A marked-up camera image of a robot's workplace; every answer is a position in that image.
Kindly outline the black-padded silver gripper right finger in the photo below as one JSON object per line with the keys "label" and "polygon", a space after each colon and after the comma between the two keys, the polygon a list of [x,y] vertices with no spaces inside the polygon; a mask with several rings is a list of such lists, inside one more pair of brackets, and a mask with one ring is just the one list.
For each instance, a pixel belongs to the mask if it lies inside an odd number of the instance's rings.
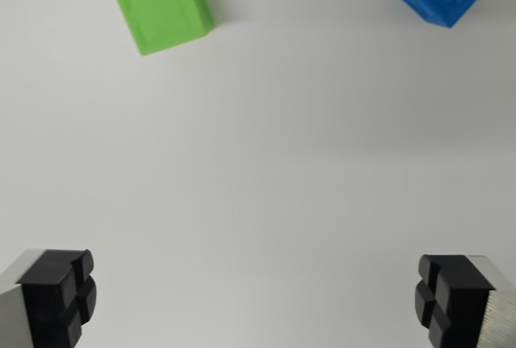
{"label": "black-padded silver gripper right finger", "polygon": [[514,347],[515,284],[484,255],[422,255],[414,307],[433,347]]}

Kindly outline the black-padded silver gripper left finger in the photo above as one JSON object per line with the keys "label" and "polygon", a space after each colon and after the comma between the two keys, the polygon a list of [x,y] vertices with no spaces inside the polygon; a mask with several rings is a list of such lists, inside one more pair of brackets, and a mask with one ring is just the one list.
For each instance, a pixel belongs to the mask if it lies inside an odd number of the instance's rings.
{"label": "black-padded silver gripper left finger", "polygon": [[77,345],[95,310],[89,250],[29,249],[1,273],[1,346]]}

